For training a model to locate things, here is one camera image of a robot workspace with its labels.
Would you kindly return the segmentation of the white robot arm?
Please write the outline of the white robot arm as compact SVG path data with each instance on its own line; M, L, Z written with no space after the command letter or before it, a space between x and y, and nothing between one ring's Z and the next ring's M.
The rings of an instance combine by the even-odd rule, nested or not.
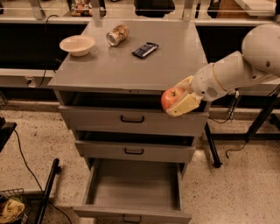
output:
M170 116L195 110L201 102L213 102L236 88L280 77L280 25L262 24L243 39L241 50L202 67L164 92L161 104Z

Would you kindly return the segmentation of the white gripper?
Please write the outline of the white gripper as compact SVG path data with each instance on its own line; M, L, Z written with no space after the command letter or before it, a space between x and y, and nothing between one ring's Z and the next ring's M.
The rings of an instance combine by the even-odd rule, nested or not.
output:
M172 104L165 111L169 116L182 116L195 110L202 100L213 102L227 94L216 80L214 63L202 67L194 76L186 77L177 83L175 87L181 88L188 93L171 98Z

